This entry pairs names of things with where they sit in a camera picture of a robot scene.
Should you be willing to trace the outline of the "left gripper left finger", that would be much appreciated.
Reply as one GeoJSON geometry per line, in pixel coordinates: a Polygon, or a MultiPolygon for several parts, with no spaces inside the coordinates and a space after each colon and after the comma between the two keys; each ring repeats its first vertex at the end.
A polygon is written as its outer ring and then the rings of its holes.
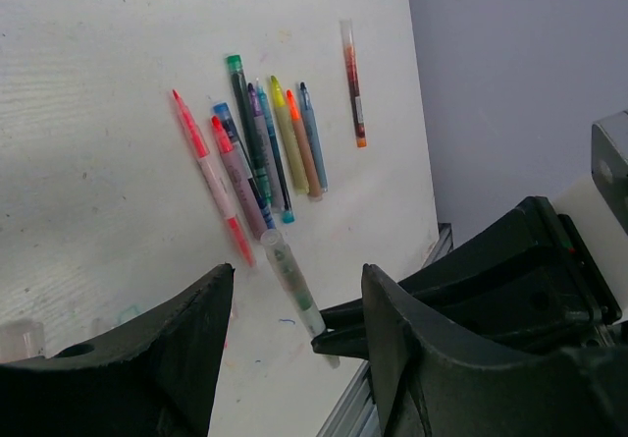
{"type": "Polygon", "coordinates": [[[117,328],[2,365],[2,435],[207,435],[234,272],[218,265],[117,328]]]}

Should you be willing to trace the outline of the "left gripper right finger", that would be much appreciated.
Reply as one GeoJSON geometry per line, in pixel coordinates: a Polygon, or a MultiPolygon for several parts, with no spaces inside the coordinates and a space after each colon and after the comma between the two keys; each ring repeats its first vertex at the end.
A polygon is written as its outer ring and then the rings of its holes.
{"type": "Polygon", "coordinates": [[[624,436],[627,350],[529,355],[476,335],[413,298],[376,265],[362,279],[369,361],[407,350],[386,436],[624,436]]]}

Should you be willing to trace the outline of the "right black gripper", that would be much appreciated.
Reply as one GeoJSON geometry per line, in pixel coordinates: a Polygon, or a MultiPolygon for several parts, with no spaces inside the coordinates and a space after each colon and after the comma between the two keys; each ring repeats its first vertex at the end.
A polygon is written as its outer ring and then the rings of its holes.
{"type": "Polygon", "coordinates": [[[525,197],[398,284],[471,332],[531,354],[582,347],[622,317],[575,224],[543,196],[525,197]]]}

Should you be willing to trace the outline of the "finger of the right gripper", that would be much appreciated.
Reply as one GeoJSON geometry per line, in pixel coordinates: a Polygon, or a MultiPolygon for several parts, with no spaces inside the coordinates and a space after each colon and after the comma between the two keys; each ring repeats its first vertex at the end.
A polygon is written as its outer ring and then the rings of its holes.
{"type": "Polygon", "coordinates": [[[362,299],[327,307],[321,311],[321,315],[330,331],[364,331],[366,329],[362,299]]]}
{"type": "Polygon", "coordinates": [[[369,358],[365,331],[327,331],[315,337],[311,346],[318,355],[369,358]]]}

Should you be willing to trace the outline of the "green highlighter pen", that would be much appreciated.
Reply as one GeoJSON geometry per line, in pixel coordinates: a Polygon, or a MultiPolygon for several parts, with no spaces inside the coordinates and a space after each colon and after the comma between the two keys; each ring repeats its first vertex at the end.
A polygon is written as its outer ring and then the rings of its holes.
{"type": "Polygon", "coordinates": [[[289,244],[280,231],[269,229],[261,236],[261,245],[312,346],[313,340],[327,331],[327,326],[289,244]]]}

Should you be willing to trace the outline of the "orange pen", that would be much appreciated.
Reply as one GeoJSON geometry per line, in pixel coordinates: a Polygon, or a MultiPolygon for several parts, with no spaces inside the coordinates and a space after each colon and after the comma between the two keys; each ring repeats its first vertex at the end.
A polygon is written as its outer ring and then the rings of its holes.
{"type": "Polygon", "coordinates": [[[310,148],[305,126],[302,121],[300,111],[297,107],[296,98],[293,92],[287,91],[288,108],[291,116],[293,130],[296,136],[301,160],[303,162],[306,178],[308,181],[308,195],[311,199],[319,201],[322,199],[323,191],[319,182],[314,158],[310,148]]]}

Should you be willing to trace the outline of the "purple pen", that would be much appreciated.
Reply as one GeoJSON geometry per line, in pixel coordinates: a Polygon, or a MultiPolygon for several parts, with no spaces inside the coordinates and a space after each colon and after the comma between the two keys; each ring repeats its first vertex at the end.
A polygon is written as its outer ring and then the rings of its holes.
{"type": "Polygon", "coordinates": [[[284,210],[284,198],[283,192],[281,189],[280,178],[274,158],[274,153],[272,150],[270,137],[268,133],[268,129],[266,126],[266,119],[264,116],[264,112],[256,91],[255,86],[252,82],[247,84],[247,91],[249,96],[249,101],[251,104],[251,109],[253,113],[253,120],[256,126],[257,134],[260,138],[261,149],[264,157],[264,164],[268,174],[272,200],[270,205],[272,206],[272,210],[277,213],[281,213],[284,210]]]}

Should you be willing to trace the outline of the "yellow highlighter pen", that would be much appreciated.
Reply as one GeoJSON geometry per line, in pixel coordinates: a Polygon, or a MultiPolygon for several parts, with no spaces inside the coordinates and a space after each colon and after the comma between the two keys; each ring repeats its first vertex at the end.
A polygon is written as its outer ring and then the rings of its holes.
{"type": "Polygon", "coordinates": [[[284,143],[294,189],[298,194],[308,194],[309,183],[295,136],[286,97],[279,80],[275,76],[270,77],[270,86],[273,107],[284,143]]]}

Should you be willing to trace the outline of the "teal pen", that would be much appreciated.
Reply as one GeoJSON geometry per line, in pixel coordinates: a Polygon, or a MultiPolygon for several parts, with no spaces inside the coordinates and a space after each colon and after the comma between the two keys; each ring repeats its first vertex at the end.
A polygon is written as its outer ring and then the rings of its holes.
{"type": "Polygon", "coordinates": [[[299,103],[305,131],[312,152],[318,180],[323,192],[328,190],[327,173],[324,165],[322,147],[318,135],[316,118],[310,94],[305,82],[299,84],[299,103]]]}

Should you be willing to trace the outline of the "pink highlighter pen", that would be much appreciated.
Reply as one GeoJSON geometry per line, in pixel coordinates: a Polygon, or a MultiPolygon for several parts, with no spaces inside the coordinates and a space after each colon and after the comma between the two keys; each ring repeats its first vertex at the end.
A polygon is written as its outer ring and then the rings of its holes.
{"type": "Polygon", "coordinates": [[[242,161],[241,147],[233,143],[220,119],[211,118],[212,131],[220,151],[221,159],[232,182],[235,194],[256,241],[259,241],[268,227],[259,208],[257,197],[251,187],[252,174],[242,161]]]}
{"type": "Polygon", "coordinates": [[[233,243],[245,263],[253,267],[256,265],[256,262],[251,246],[238,220],[236,207],[230,199],[224,180],[217,172],[216,164],[212,159],[203,133],[196,124],[195,119],[184,103],[181,95],[175,89],[172,90],[172,95],[177,107],[178,116],[197,165],[203,174],[205,183],[214,198],[221,217],[232,237],[233,243]]]}

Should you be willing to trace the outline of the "dark blue gel pen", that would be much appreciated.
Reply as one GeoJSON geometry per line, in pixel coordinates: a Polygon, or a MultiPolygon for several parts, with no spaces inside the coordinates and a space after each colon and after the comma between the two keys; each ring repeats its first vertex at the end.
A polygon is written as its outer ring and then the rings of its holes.
{"type": "Polygon", "coordinates": [[[227,103],[213,106],[212,132],[223,165],[234,188],[248,227],[257,241],[275,224],[270,208],[256,186],[255,178],[227,103]]]}

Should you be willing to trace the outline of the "green gel pen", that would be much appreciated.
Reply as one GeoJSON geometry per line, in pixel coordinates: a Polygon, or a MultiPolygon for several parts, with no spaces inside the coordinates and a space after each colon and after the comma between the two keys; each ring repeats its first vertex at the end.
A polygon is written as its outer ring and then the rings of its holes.
{"type": "Polygon", "coordinates": [[[260,137],[254,122],[251,103],[249,101],[247,82],[245,79],[241,58],[238,54],[226,58],[231,84],[244,131],[246,147],[252,164],[257,188],[267,205],[271,205],[272,191],[266,171],[264,153],[261,148],[260,137]]]}

